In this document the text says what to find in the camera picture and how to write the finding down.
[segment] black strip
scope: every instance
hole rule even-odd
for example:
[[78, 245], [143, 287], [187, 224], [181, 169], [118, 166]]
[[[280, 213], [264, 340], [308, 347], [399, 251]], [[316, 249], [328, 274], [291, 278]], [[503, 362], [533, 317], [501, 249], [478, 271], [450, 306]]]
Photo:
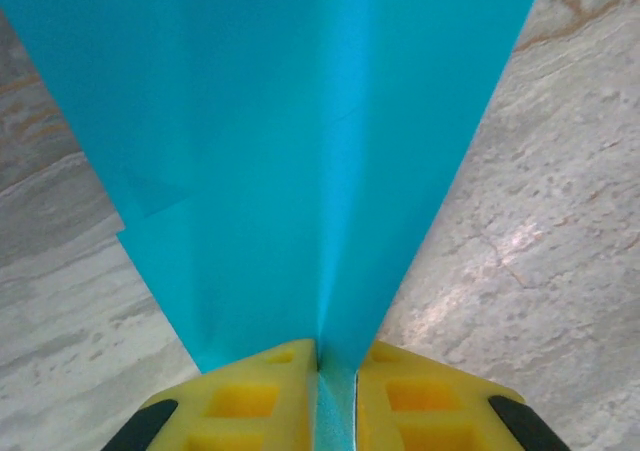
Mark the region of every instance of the black strip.
[[490, 397], [489, 404], [525, 451], [571, 451], [526, 404], [504, 396]]
[[177, 401], [165, 399], [138, 410], [102, 451], [145, 451], [177, 407]]

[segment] turquoise paper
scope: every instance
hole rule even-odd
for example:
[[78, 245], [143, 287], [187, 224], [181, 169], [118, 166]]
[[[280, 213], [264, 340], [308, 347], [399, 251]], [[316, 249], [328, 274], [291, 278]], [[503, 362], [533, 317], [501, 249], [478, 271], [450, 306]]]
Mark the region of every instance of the turquoise paper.
[[300, 337], [317, 449], [533, 0], [0, 0], [202, 371]]

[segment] marble floor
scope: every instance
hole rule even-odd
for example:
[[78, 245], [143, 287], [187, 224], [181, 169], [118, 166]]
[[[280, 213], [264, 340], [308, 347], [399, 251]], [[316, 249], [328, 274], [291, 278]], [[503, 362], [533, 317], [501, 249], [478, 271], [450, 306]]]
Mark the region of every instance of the marble floor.
[[[99, 450], [197, 374], [0, 17], [0, 451]], [[537, 0], [381, 337], [640, 449], [640, 0]]]

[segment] yellow plastic part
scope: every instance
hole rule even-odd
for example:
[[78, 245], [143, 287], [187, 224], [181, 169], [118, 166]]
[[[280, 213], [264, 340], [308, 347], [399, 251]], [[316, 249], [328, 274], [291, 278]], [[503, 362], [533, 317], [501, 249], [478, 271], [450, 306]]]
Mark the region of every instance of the yellow plastic part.
[[358, 372], [358, 451], [522, 451], [488, 398], [522, 396], [382, 342]]
[[310, 451], [316, 371], [314, 341], [292, 341], [156, 394], [142, 407], [178, 407], [148, 451]]

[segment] blue paper sheet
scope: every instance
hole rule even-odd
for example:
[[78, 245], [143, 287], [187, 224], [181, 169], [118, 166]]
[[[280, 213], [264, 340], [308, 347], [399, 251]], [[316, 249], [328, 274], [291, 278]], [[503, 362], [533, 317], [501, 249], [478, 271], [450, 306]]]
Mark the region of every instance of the blue paper sheet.
[[320, 352], [317, 449], [533, 0], [0, 0], [202, 371]]

